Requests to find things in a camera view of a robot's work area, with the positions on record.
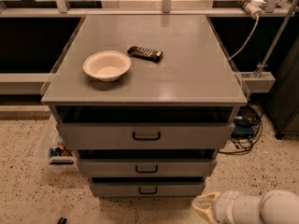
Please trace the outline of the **grey bottom drawer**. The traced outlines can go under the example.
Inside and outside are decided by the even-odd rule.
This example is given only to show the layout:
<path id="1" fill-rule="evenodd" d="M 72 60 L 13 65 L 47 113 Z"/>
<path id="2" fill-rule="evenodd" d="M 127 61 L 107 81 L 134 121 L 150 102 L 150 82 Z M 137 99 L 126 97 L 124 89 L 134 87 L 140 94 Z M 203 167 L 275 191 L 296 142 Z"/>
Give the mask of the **grey bottom drawer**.
<path id="1" fill-rule="evenodd" d="M 91 183 L 95 197 L 163 197 L 196 196 L 205 188 L 204 182 L 156 183 Z"/>

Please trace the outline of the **grey drawer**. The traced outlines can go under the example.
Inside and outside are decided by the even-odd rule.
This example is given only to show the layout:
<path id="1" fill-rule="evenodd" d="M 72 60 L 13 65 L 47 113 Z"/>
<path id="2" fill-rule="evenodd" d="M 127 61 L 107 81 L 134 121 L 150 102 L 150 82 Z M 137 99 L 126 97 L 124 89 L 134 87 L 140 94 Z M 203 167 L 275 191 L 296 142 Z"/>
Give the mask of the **grey drawer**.
<path id="1" fill-rule="evenodd" d="M 209 159 L 81 159 L 87 177 L 207 177 L 216 167 Z"/>
<path id="2" fill-rule="evenodd" d="M 205 188 L 204 182 L 156 183 L 91 183 L 95 197 L 163 197 L 196 196 Z"/>
<path id="3" fill-rule="evenodd" d="M 205 149 L 224 147 L 233 123 L 62 123 L 66 146 L 80 149 Z"/>

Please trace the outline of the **grey drawer cabinet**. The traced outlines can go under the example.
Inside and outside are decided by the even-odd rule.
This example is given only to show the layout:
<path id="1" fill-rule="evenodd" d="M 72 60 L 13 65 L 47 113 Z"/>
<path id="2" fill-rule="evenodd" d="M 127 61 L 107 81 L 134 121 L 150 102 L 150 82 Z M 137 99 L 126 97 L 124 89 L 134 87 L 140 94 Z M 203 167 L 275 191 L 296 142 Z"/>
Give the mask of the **grey drawer cabinet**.
<path id="1" fill-rule="evenodd" d="M 135 59 L 120 79 L 87 76 L 99 51 L 163 52 Z M 203 15 L 90 15 L 80 25 L 43 101 L 62 123 L 233 123 L 246 97 Z M 81 159 L 209 159 L 211 149 L 71 149 Z M 204 182 L 206 177 L 87 177 L 91 183 Z"/>

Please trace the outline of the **grey middle drawer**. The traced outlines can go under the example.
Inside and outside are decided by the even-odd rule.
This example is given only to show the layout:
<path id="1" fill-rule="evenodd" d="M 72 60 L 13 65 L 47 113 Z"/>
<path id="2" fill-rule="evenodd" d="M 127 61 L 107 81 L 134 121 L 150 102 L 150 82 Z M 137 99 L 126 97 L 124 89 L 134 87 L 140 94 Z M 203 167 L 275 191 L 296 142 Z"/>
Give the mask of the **grey middle drawer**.
<path id="1" fill-rule="evenodd" d="M 81 159 L 87 177 L 207 177 L 216 167 L 209 159 Z"/>

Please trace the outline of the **grey top drawer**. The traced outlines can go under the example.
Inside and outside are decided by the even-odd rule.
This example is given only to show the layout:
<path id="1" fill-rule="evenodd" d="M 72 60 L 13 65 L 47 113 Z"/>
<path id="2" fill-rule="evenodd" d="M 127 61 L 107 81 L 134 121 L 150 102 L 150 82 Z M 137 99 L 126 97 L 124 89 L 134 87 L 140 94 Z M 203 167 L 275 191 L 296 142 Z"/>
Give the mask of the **grey top drawer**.
<path id="1" fill-rule="evenodd" d="M 66 146 L 80 149 L 205 149 L 224 147 L 233 123 L 62 123 Z"/>

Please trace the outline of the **blue box on floor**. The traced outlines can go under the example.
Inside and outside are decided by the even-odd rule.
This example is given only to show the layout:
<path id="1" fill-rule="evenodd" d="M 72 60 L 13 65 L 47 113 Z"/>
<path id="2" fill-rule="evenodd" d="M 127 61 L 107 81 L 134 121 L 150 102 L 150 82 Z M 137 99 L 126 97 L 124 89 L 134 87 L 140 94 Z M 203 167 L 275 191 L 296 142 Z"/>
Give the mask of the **blue box on floor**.
<path id="1" fill-rule="evenodd" d="M 235 119 L 234 120 L 235 129 L 233 130 L 233 138 L 251 138 L 254 136 L 254 130 L 252 124 L 248 119 Z"/>

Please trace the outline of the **dark cabinet at right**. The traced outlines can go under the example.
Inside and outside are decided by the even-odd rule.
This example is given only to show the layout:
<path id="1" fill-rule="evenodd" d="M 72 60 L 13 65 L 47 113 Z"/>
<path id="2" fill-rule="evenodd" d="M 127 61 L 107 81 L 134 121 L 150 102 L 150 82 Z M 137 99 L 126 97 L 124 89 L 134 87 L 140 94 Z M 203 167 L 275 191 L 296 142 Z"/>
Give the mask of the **dark cabinet at right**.
<path id="1" fill-rule="evenodd" d="M 267 108 L 277 130 L 276 139 L 299 134 L 299 37 L 278 70 Z"/>

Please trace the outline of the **small black floor object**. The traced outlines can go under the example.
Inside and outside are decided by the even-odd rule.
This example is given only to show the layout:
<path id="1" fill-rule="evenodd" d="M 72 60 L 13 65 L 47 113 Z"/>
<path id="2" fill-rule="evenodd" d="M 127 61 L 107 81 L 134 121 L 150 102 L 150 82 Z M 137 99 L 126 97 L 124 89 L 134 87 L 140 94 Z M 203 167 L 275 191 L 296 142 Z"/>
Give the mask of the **small black floor object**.
<path id="1" fill-rule="evenodd" d="M 57 224 L 66 224 L 66 222 L 67 222 L 67 218 L 60 217 L 59 220 L 58 220 L 58 222 L 57 222 Z"/>

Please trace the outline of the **clear plastic storage box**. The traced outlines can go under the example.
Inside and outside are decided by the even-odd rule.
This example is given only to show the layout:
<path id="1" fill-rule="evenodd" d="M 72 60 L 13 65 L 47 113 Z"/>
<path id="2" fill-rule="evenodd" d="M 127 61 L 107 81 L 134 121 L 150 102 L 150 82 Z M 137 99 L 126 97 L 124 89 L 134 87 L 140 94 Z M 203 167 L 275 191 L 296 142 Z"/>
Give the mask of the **clear plastic storage box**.
<path id="1" fill-rule="evenodd" d="M 46 128 L 39 139 L 34 152 L 34 160 L 54 172 L 76 172 L 76 157 L 67 151 L 64 140 L 59 135 L 57 122 L 50 116 Z"/>

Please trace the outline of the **black snack bar wrapper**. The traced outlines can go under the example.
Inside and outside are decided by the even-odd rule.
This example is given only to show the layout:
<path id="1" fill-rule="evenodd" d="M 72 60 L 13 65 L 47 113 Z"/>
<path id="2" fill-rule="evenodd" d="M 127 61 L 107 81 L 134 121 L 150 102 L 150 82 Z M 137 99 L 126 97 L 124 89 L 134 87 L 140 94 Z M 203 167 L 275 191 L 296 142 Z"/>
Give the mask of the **black snack bar wrapper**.
<path id="1" fill-rule="evenodd" d="M 146 49 L 138 46 L 132 46 L 127 50 L 127 53 L 135 58 L 158 63 L 162 57 L 163 52 L 155 49 Z"/>

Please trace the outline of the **white paper bowl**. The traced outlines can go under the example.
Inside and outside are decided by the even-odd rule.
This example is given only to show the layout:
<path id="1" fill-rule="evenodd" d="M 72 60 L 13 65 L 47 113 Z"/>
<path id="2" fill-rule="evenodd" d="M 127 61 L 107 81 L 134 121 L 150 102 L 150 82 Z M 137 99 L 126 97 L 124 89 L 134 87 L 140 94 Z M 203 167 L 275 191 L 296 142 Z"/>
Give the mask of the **white paper bowl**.
<path id="1" fill-rule="evenodd" d="M 105 82 L 117 80 L 130 68 L 130 58 L 113 50 L 97 52 L 83 64 L 83 71 L 88 76 Z"/>

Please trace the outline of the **white power strip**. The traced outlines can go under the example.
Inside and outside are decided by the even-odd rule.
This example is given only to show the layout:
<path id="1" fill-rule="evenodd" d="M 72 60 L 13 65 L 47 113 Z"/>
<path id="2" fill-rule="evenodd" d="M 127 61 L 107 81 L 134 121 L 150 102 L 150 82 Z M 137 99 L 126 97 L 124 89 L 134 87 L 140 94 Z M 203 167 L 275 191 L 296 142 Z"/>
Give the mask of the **white power strip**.
<path id="1" fill-rule="evenodd" d="M 255 18 L 260 15 L 263 10 L 262 6 L 265 4 L 264 0 L 236 0 L 244 9 L 244 11 L 251 17 Z"/>

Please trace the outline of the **diagonal metal rod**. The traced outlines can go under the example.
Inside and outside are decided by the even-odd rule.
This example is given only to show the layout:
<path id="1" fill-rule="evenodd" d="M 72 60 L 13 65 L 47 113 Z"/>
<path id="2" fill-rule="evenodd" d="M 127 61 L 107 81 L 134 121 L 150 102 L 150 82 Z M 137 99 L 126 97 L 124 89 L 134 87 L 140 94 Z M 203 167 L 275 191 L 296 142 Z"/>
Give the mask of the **diagonal metal rod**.
<path id="1" fill-rule="evenodd" d="M 276 34 L 276 36 L 275 36 L 275 38 L 274 38 L 271 46 L 269 47 L 269 50 L 267 51 L 267 53 L 266 53 L 263 61 L 261 63 L 257 64 L 256 70 L 251 75 L 252 77 L 257 78 L 257 77 L 261 76 L 263 69 L 266 67 L 266 63 L 268 62 L 268 60 L 269 60 L 269 58 L 270 58 L 270 56 L 271 56 L 271 54 L 272 54 L 272 52 L 273 52 L 273 50 L 274 50 L 277 42 L 279 41 L 279 39 L 280 39 L 280 37 L 281 37 L 281 35 L 282 35 L 282 33 L 283 33 L 283 31 L 284 31 L 287 23 L 289 22 L 290 17 L 292 16 L 292 13 L 295 11 L 298 2 L 299 2 L 299 0 L 293 0 L 292 5 L 289 8 L 289 10 L 288 10 L 288 12 L 287 12 L 287 14 L 286 14 L 286 16 L 284 18 L 283 23 L 279 27 L 278 32 L 277 32 L 277 34 Z"/>

